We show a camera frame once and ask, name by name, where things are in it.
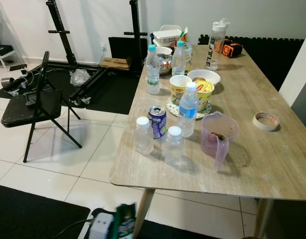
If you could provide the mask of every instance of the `soda can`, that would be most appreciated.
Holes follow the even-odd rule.
[[[153,128],[153,137],[160,138],[166,132],[166,111],[161,106],[152,106],[148,118]]]

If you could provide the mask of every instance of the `plastic bag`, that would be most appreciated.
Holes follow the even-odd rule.
[[[89,78],[90,75],[85,69],[76,69],[74,73],[70,73],[70,83],[74,86],[82,86]]]

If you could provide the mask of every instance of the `plastic measuring jug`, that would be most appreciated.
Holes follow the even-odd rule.
[[[202,120],[201,146],[209,156],[215,158],[214,169],[221,168],[228,153],[229,142],[238,134],[239,126],[229,116],[214,112]]]

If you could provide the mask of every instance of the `jug handle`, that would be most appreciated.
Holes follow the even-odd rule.
[[[225,157],[228,153],[229,142],[227,137],[224,140],[220,140],[218,137],[216,138],[217,138],[217,151],[216,151],[214,169],[218,171],[225,161]]]

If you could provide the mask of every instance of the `black chair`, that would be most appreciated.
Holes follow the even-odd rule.
[[[80,120],[81,118],[74,112],[69,104],[62,97],[60,90],[56,90],[46,77],[49,52],[44,53],[40,74],[38,78],[37,88],[33,100],[33,107],[26,105],[27,99],[24,95],[18,95],[10,99],[6,110],[1,119],[1,123],[5,127],[16,127],[25,124],[31,124],[29,139],[25,150],[23,162],[27,162],[30,143],[37,122],[51,120],[58,126],[79,148],[82,146],[69,134],[70,111]],[[43,88],[49,85],[52,90],[44,91]],[[61,102],[64,102],[68,110],[68,130],[66,131],[55,119],[61,115]]]

